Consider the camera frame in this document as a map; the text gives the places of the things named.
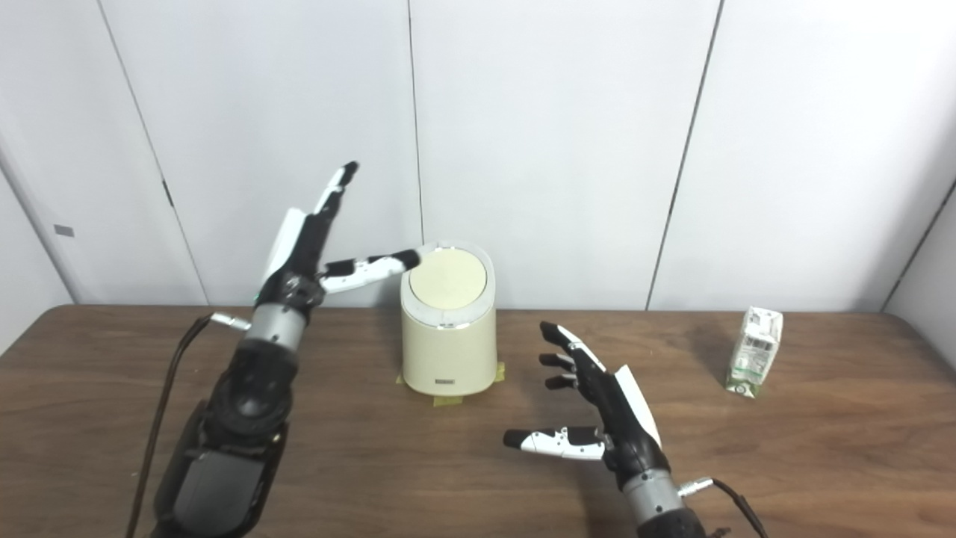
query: wooden table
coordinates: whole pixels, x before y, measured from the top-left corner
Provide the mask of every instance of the wooden table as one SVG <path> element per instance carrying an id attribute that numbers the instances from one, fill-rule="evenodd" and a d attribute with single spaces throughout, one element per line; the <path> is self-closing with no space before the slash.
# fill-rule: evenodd
<path id="1" fill-rule="evenodd" d="M 169 355 L 206 312 L 59 307 L 0 358 L 0 536 L 122 535 Z M 598 422 L 575 392 L 542 386 L 541 319 L 570 328 L 609 369 L 629 364 L 675 477 L 730 483 L 771 538 L 956 536 L 956 375 L 897 318 L 788 314 L 764 392 L 747 400 L 721 385 L 739 313 L 502 311 L 507 379 L 439 408 L 395 382 L 398 319 L 314 314 L 289 445 L 250 536 L 634 536 L 600 463 L 501 444 L 509 427 Z M 238 338 L 211 325 L 187 352 L 139 535 L 187 415 Z M 708 530 L 753 536 L 723 494 L 690 504 Z"/>

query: white wall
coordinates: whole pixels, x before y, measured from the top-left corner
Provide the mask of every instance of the white wall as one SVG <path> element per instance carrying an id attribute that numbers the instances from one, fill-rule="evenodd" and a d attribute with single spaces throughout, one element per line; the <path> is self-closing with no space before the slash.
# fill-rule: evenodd
<path id="1" fill-rule="evenodd" d="M 956 174 L 953 65 L 953 2 L 727 2 L 651 308 L 879 309 Z"/>
<path id="2" fill-rule="evenodd" d="M 0 0 L 0 158 L 80 302 L 206 302 L 96 0 Z"/>
<path id="3" fill-rule="evenodd" d="M 956 367 L 956 208 L 952 200 L 940 213 L 886 311 L 916 327 Z"/>
<path id="4" fill-rule="evenodd" d="M 411 2 L 425 240 L 503 307 L 641 309 L 718 2 Z"/>
<path id="5" fill-rule="evenodd" d="M 717 6 L 0 0 L 0 160 L 82 302 L 248 304 L 356 159 L 327 260 L 462 238 L 503 307 L 641 309 Z M 956 171 L 954 15 L 726 2 L 651 308 L 878 309 Z"/>
<path id="6" fill-rule="evenodd" d="M 421 243 L 404 2 L 103 4 L 212 303 L 251 302 L 286 209 L 351 160 L 324 259 Z"/>
<path id="7" fill-rule="evenodd" d="M 60 304 L 72 303 L 40 240 L 33 232 L 6 177 L 0 172 L 0 353 L 36 318 Z"/>

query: robotic finger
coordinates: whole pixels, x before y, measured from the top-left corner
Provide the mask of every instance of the robotic finger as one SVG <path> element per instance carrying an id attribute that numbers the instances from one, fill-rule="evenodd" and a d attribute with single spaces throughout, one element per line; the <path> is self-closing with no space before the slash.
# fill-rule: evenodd
<path id="1" fill-rule="evenodd" d="M 571 355 L 570 358 L 574 360 L 578 369 L 593 365 L 593 368 L 597 368 L 600 371 L 607 371 L 604 365 L 598 360 L 598 357 L 581 342 L 574 333 L 563 326 L 541 322 L 541 336 L 543 336 L 549 344 L 559 346 L 564 349 L 568 355 Z"/>
<path id="2" fill-rule="evenodd" d="M 325 264 L 318 279 L 326 294 L 341 293 L 413 269 L 422 262 L 419 249 L 408 249 L 387 256 L 343 259 Z"/>
<path id="3" fill-rule="evenodd" d="M 505 446 L 525 452 L 557 456 L 567 460 L 600 461 L 604 441 L 594 426 L 571 426 L 560 430 L 507 430 Z"/>
<path id="4" fill-rule="evenodd" d="M 307 263 L 311 262 L 313 270 L 315 270 L 315 266 L 318 265 L 318 255 L 325 246 L 325 236 L 328 234 L 329 226 L 336 213 L 338 213 L 338 206 L 341 203 L 342 194 L 345 193 L 345 186 L 352 182 L 352 178 L 358 169 L 359 164 L 351 162 L 336 170 L 329 184 L 318 197 L 315 209 L 311 213 L 305 213 L 298 208 L 289 208 L 286 211 L 286 216 L 282 219 L 282 225 L 279 227 L 279 233 L 275 236 L 275 241 L 272 243 L 269 252 L 269 261 L 266 263 L 266 274 L 262 277 L 263 281 L 282 268 L 283 264 L 290 261 L 295 250 L 295 243 L 305 230 L 306 219 L 310 216 L 321 216 L 322 222 L 319 225 L 321 230 L 314 232 L 316 236 L 309 237 L 315 247 L 315 255 L 309 257 Z M 298 267 L 297 269 L 306 269 L 306 267 Z"/>

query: white fingertip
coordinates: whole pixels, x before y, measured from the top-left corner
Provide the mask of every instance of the white fingertip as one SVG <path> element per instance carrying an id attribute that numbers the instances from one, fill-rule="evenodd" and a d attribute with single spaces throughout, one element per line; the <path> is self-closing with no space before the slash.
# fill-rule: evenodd
<path id="1" fill-rule="evenodd" d="M 525 440 L 521 441 L 521 450 L 524 450 L 525 452 L 537 452 L 537 450 L 534 449 L 533 437 L 534 433 L 525 437 Z"/>
<path id="2" fill-rule="evenodd" d="M 558 326 L 557 326 L 557 330 L 558 330 L 561 334 L 563 334 L 564 337 L 567 338 L 568 341 L 569 341 L 571 344 L 580 344 L 580 343 L 581 343 L 581 339 L 580 339 L 580 338 L 577 338 L 573 332 L 571 332 L 570 330 L 564 328 L 563 326 L 558 325 Z"/>
<path id="3" fill-rule="evenodd" d="M 336 173 L 332 174 L 332 179 L 329 180 L 329 187 L 338 187 L 338 183 L 342 180 L 343 175 L 345 175 L 345 167 L 339 167 Z"/>

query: robotic hand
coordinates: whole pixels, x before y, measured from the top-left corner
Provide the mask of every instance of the robotic hand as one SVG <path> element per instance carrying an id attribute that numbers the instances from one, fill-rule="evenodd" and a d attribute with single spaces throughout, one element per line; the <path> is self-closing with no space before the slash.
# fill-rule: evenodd
<path id="1" fill-rule="evenodd" d="M 727 491 L 758 535 L 766 537 L 747 501 L 722 482 L 706 478 L 674 485 L 654 416 L 627 366 L 608 373 L 595 354 L 560 325 L 541 322 L 541 334 L 566 353 L 539 357 L 542 365 L 567 371 L 547 379 L 545 386 L 550 390 L 577 389 L 597 407 L 603 432 L 594 427 L 507 430 L 506 446 L 572 460 L 603 460 L 617 477 L 640 538 L 706 538 L 703 525 L 684 504 L 684 497 L 711 485 Z M 712 536 L 726 532 L 719 529 Z"/>
<path id="2" fill-rule="evenodd" d="M 326 294 L 419 264 L 419 253 L 406 250 L 332 262 L 317 273 L 342 194 L 358 167 L 349 163 L 336 172 L 313 213 L 287 212 L 251 323 L 211 316 L 245 336 L 210 399 L 199 403 L 185 425 L 157 491 L 154 538 L 234 538 L 255 526 L 282 458 L 298 371 L 295 353 L 311 310 Z"/>

